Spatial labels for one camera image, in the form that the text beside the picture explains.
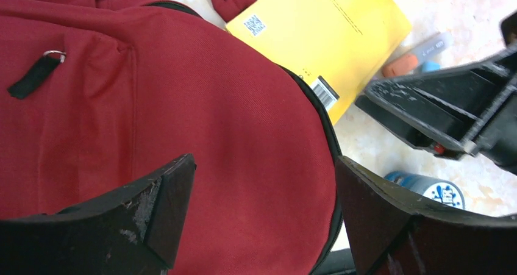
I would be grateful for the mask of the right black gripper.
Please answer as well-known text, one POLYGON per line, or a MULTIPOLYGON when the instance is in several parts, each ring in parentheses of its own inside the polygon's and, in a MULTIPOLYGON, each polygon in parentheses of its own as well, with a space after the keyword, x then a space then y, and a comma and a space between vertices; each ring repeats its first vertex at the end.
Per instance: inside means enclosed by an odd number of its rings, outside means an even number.
POLYGON ((469 65, 370 82, 356 106, 414 149, 459 160, 483 154, 516 174, 516 12, 505 49, 469 65))

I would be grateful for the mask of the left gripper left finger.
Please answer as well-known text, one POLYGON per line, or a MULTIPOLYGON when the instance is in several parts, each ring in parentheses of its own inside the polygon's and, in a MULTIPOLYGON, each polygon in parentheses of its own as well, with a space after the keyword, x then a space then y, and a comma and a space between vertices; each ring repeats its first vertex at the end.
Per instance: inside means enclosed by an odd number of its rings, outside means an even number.
POLYGON ((55 214, 1 221, 1 273, 167 274, 195 171, 194 157, 184 154, 55 214))

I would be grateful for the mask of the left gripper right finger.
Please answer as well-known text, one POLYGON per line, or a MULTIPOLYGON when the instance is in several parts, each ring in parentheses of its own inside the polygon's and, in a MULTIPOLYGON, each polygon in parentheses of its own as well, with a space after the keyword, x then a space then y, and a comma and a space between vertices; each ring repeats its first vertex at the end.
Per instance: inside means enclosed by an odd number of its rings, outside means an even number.
POLYGON ((341 156, 338 198, 358 274, 515 274, 516 217, 460 210, 341 156))

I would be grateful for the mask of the blue highlighter pen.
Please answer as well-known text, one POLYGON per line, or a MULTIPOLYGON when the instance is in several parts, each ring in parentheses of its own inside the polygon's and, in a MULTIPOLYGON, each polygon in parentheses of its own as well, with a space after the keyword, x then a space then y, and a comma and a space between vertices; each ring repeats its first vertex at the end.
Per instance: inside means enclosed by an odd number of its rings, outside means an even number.
POLYGON ((441 65, 438 62, 425 61, 420 66, 419 70, 420 70, 421 73, 429 73, 429 72, 433 72, 433 71, 438 71, 440 69, 441 69, 441 65))

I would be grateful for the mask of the orange highlighter pen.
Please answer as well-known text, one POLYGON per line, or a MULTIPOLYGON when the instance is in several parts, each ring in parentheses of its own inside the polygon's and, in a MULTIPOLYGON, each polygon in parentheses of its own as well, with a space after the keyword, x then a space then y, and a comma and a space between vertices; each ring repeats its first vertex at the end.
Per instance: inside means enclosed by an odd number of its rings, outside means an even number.
POLYGON ((385 78, 406 75, 424 62, 435 58, 450 47, 452 43, 453 38, 450 32, 437 33, 385 64, 381 73, 385 78))

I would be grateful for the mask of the round blue patterned tin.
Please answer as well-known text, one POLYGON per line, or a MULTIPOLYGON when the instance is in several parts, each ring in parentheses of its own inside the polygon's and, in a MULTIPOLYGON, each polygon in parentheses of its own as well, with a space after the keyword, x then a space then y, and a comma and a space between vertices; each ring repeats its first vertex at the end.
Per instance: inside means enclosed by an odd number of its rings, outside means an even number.
POLYGON ((442 204, 466 209, 463 193, 453 182, 405 171, 393 171, 384 179, 442 204))

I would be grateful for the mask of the yellow notebook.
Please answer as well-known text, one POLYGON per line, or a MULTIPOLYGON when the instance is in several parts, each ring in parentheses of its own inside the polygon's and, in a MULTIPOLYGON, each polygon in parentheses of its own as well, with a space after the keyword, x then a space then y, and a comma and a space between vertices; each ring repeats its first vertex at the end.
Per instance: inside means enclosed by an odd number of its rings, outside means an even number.
POLYGON ((303 79, 333 123, 411 29, 393 0, 258 0, 226 24, 303 79))

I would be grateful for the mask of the red student backpack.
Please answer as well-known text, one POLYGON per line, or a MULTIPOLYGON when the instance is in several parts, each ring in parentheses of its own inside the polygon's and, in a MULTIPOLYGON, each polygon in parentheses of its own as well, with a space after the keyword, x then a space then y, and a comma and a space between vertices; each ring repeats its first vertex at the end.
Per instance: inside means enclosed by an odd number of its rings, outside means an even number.
POLYGON ((1 0, 1 221, 55 214, 184 154, 167 274, 317 274, 340 228, 321 101, 169 0, 1 0))

